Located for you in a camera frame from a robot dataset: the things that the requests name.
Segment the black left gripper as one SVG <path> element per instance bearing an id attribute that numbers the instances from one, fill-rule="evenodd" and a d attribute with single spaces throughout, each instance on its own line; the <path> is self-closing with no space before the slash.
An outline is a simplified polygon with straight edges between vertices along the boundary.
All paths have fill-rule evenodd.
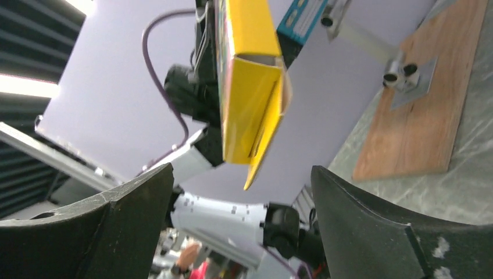
<path id="1" fill-rule="evenodd" d="M 215 6 L 196 1 L 195 66 L 173 65 L 165 78 L 165 89 L 179 113 L 219 128 L 220 105 L 216 63 Z"/>

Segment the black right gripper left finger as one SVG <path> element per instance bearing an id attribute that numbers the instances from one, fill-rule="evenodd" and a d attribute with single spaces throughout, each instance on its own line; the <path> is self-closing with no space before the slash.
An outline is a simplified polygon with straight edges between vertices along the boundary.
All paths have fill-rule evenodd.
<path id="1" fill-rule="evenodd" d="M 173 191 L 165 164 L 29 220 L 1 222 L 2 278 L 147 278 Z"/>

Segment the yellow crayon box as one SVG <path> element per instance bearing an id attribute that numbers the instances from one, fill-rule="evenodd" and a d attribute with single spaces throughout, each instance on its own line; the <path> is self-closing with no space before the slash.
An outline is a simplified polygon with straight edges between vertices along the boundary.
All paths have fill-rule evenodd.
<path id="1" fill-rule="evenodd" d="M 254 182 L 290 105 L 292 88 L 267 1 L 215 1 L 223 159 Z"/>

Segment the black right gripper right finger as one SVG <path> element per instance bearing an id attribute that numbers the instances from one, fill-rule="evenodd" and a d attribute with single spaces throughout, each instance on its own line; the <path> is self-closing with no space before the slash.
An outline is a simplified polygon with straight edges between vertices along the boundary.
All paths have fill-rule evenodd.
<path id="1" fill-rule="evenodd" d="M 311 185 L 332 278 L 492 277 L 492 225 L 405 209 L 323 166 Z"/>

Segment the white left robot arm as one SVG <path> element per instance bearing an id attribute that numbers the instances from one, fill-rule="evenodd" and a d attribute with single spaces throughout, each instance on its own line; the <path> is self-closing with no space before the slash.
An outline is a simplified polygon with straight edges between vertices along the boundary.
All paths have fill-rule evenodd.
<path id="1" fill-rule="evenodd" d="M 163 21 L 196 17 L 198 43 L 191 67 L 172 67 L 160 81 L 148 40 Z M 197 1 L 152 20 L 142 35 L 147 70 L 184 130 L 177 147 L 143 167 L 170 163 L 187 176 L 223 163 L 248 166 L 250 189 L 292 98 L 292 86 L 268 1 Z M 166 214 L 168 227 L 201 241 L 246 269 L 257 270 L 261 257 L 275 249 L 281 264 L 296 258 L 309 278 L 329 278 L 315 222 L 279 203 L 233 203 L 203 198 L 175 187 Z"/>

